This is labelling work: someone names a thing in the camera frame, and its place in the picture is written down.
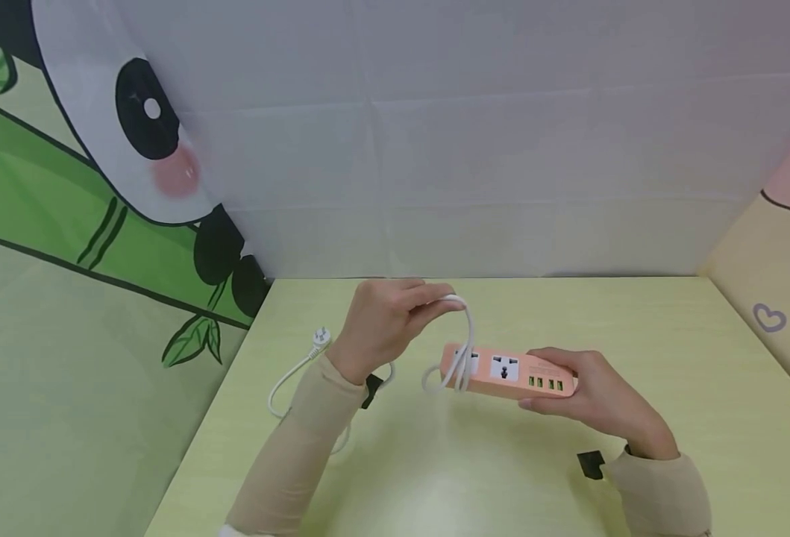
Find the pink power strip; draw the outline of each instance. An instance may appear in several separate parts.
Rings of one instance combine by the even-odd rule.
[[[439,364],[441,378],[445,379],[460,346],[457,343],[445,346]],[[574,395],[574,375],[568,369],[529,354],[473,347],[468,367],[472,367],[468,392],[513,400]],[[446,388],[453,388],[456,378],[457,373]]]

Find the hand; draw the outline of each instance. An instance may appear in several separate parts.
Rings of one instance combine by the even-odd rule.
[[[372,279],[359,284],[344,328],[326,351],[342,376],[356,385],[374,369],[404,354],[407,345],[435,318],[461,311],[456,301],[438,301],[454,290],[421,279]]]
[[[577,390],[566,399],[536,398],[520,407],[575,419],[607,435],[627,440],[631,454],[645,459],[677,459],[678,446],[664,418],[596,351],[574,352],[548,347],[527,354],[571,369]]]

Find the panda cheek blush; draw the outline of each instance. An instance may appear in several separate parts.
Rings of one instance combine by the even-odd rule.
[[[187,198],[198,191],[201,182],[198,159],[192,149],[182,145],[170,156],[151,164],[153,182],[167,198]]]

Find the beige sleeve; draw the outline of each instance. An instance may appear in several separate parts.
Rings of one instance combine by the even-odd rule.
[[[625,451],[605,469],[633,537],[711,535],[711,503],[689,457],[649,460]]]
[[[226,530],[293,536],[323,475],[334,442],[366,399],[325,355],[299,380],[287,415],[272,431],[227,515]]]

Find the power cord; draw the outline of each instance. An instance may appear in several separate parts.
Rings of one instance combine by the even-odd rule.
[[[305,365],[308,362],[314,360],[314,358],[316,358],[317,356],[320,356],[323,351],[326,351],[330,343],[332,343],[332,334],[329,333],[326,327],[318,328],[317,331],[314,333],[314,338],[312,339],[313,346],[311,347],[311,350],[308,352],[308,354],[305,355],[305,358],[303,358],[296,365],[294,365],[291,368],[291,371],[285,373],[281,379],[278,379],[278,382],[275,384],[275,386],[272,387],[272,390],[269,392],[269,397],[268,399],[266,399],[266,408],[269,408],[269,413],[272,414],[272,416],[275,416],[278,419],[282,419],[287,414],[287,412],[280,412],[275,410],[275,407],[272,406],[272,401],[275,399],[275,394],[278,391],[278,389],[280,389],[281,386],[287,382],[287,379],[293,377],[293,375],[296,374],[297,371],[299,371],[299,369],[305,367]],[[389,376],[386,377],[386,379],[383,381],[383,384],[380,384],[380,388],[378,390],[385,388],[385,386],[388,386],[391,383],[391,381],[393,381],[394,379],[395,379],[395,364],[390,363]],[[351,430],[351,424],[348,424],[348,426],[346,426],[346,429],[344,429],[344,434],[338,437],[338,441],[336,442],[336,445],[334,445],[331,454],[336,454],[339,451],[341,451],[346,446],[346,442],[350,441],[350,430]]]
[[[472,324],[472,314],[469,312],[469,306],[466,304],[460,296],[457,295],[446,295],[440,300],[451,300],[456,301],[457,303],[463,304],[464,312],[466,313],[467,322],[469,324],[469,335],[466,340],[466,343],[461,345],[460,349],[456,352],[456,356],[454,361],[451,364],[451,369],[445,375],[445,379],[438,385],[434,386],[433,388],[427,387],[427,379],[430,375],[439,370],[439,365],[435,365],[429,367],[421,376],[421,387],[426,392],[438,392],[441,389],[444,389],[445,386],[450,383],[451,378],[455,373],[457,373],[457,378],[455,379],[454,389],[458,392],[466,391],[469,385],[469,375],[472,372],[472,368],[468,367],[470,363],[470,357],[472,357],[472,346],[474,341],[474,328]],[[294,365],[287,373],[283,375],[281,379],[278,379],[278,382],[275,386],[272,387],[272,390],[269,392],[269,397],[266,399],[266,408],[269,408],[269,413],[276,418],[282,419],[286,416],[287,412],[280,412],[275,410],[275,407],[272,406],[272,401],[275,399],[275,394],[281,386],[287,382],[287,379],[293,377],[294,374],[299,371],[299,369],[303,368],[307,363],[311,360],[314,360],[317,356],[320,356],[323,351],[326,351],[329,344],[332,342],[332,334],[326,329],[326,327],[320,327],[314,333],[314,338],[312,339],[312,347],[311,350],[305,355],[305,358],[300,360],[296,365]],[[389,376],[383,381],[383,384],[380,385],[379,389],[385,388],[388,386],[392,381],[395,379],[395,364],[393,362],[389,363]],[[342,434],[334,448],[332,449],[331,454],[336,454],[341,451],[346,443],[350,440],[350,429],[351,425],[348,424],[346,429],[344,430],[344,434]]]
[[[464,392],[469,387],[469,377],[472,375],[472,367],[470,367],[470,364],[472,362],[472,347],[475,340],[475,329],[472,323],[472,313],[469,312],[469,305],[460,296],[446,295],[440,300],[451,300],[456,301],[456,303],[463,304],[463,312],[466,313],[466,321],[469,324],[469,335],[466,339],[466,343],[461,345],[460,348],[455,352],[454,361],[451,363],[451,368],[449,368],[448,373],[445,374],[445,378],[442,380],[442,382],[439,385],[432,386],[432,388],[428,388],[427,386],[427,379],[430,378],[430,375],[435,371],[439,371],[439,364],[436,364],[425,369],[423,375],[421,376],[421,387],[426,392],[429,392],[429,394],[435,394],[435,392],[444,389],[448,383],[451,382],[451,378],[454,376],[454,374],[457,373],[457,377],[454,380],[454,390],[456,392]]]

